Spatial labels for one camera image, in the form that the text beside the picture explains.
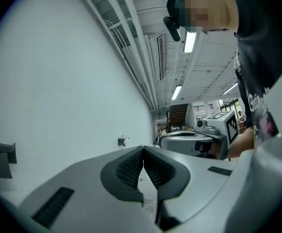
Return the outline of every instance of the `staircase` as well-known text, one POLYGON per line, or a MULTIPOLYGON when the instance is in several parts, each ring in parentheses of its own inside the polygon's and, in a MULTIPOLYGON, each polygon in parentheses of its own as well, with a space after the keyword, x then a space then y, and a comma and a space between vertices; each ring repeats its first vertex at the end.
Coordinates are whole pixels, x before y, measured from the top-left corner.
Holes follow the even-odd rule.
POLYGON ((185 124, 185 116, 188 104, 170 106, 169 126, 182 126, 185 124))

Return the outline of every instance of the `air conditioning unit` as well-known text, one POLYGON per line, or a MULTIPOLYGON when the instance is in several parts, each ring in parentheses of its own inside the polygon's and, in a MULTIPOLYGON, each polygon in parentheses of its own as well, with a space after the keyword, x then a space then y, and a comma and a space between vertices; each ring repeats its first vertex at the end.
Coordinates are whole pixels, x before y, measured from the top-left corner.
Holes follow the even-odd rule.
POLYGON ((150 38, 149 45, 154 63, 154 80, 163 80, 166 76, 165 45, 163 35, 158 38, 150 38))

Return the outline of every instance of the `black t-shirt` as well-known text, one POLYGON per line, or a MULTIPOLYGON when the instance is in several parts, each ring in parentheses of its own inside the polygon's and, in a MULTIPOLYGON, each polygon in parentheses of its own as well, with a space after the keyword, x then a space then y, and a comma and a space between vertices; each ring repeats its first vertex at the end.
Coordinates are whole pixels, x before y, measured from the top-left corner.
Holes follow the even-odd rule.
POLYGON ((236 0, 239 12, 236 75, 245 104, 246 125, 255 145, 278 133, 264 103, 282 74, 282 3, 278 0, 236 0))

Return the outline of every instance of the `fluorescent light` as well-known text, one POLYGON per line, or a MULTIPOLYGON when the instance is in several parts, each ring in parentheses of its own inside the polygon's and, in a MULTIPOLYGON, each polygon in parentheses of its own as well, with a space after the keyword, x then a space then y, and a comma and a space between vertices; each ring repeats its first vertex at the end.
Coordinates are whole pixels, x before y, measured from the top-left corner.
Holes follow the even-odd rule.
POLYGON ((186 32, 184 52, 192 52, 193 51, 195 39, 196 39, 196 33, 186 32))
POLYGON ((175 92, 174 92, 173 97, 172 97, 172 100, 176 99, 176 97, 178 96, 178 94, 179 94, 179 92, 181 90, 181 87, 182 87, 181 85, 176 86, 175 92))
POLYGON ((230 92, 230 91, 231 91, 232 89, 234 89, 237 85, 238 85, 238 83, 234 83, 232 87, 230 87, 227 91, 225 91, 225 92, 223 93, 223 95, 226 94, 226 93, 228 93, 228 92, 230 92))

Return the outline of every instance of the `ceiling light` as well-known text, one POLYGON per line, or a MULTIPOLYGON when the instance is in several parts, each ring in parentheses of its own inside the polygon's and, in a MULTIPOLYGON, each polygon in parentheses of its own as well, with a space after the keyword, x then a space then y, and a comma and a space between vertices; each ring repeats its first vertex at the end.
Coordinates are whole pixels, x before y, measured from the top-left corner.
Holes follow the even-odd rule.
POLYGON ((192 52, 193 51, 195 39, 196 39, 196 33, 186 32, 184 52, 192 52))
POLYGON ((174 91, 174 94, 173 94, 173 97, 172 97, 172 100, 175 100, 176 97, 178 96, 180 90, 181 90, 181 85, 177 85, 176 88, 175 88, 175 91, 174 91))
POLYGON ((223 95, 226 94, 226 93, 228 93, 228 92, 230 92, 230 91, 231 91, 232 89, 234 89, 237 85, 238 85, 238 83, 234 83, 234 84, 232 85, 232 87, 230 87, 227 91, 225 91, 225 92, 223 93, 223 95))

